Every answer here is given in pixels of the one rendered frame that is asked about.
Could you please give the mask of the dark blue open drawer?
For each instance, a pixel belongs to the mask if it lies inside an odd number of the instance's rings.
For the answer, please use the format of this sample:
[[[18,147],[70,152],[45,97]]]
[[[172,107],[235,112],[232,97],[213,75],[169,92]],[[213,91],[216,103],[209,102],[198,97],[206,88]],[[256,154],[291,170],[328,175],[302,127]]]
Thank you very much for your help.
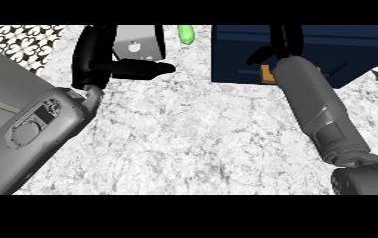
[[[302,56],[321,68],[340,89],[378,67],[378,25],[303,25]],[[260,65],[247,60],[260,47],[271,45],[268,25],[212,27],[212,81],[262,84]]]

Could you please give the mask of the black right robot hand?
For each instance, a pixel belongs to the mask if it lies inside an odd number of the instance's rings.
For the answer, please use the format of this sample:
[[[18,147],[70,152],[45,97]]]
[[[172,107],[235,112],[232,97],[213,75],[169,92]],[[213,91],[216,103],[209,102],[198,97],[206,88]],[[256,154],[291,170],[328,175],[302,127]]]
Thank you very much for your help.
[[[262,64],[272,56],[278,59],[300,56],[305,48],[303,29],[299,24],[271,25],[271,44],[250,55],[247,64]]]

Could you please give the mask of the green vegetable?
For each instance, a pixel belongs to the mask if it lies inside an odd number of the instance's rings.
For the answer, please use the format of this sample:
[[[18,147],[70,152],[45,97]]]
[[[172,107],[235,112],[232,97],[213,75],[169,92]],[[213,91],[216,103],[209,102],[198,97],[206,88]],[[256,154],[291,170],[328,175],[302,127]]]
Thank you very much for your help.
[[[187,45],[191,45],[195,40],[195,31],[191,25],[178,26],[179,39],[181,42]]]

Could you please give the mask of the orange block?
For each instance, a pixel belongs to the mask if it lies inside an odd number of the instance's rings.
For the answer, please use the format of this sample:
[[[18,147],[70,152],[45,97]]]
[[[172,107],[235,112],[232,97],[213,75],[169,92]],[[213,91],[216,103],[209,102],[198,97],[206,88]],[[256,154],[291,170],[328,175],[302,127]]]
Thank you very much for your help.
[[[274,74],[271,73],[271,69],[268,65],[260,66],[260,81],[263,84],[275,84],[275,77]]]

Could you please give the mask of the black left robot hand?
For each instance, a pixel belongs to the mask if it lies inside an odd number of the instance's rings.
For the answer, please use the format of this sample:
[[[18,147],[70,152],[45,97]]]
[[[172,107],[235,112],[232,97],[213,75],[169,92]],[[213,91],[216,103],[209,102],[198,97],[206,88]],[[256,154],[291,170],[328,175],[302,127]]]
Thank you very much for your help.
[[[110,78],[153,80],[173,73],[170,63],[138,59],[119,59],[114,54],[114,41],[120,25],[88,25],[82,32],[73,55],[73,87],[83,89],[96,85],[107,88]]]

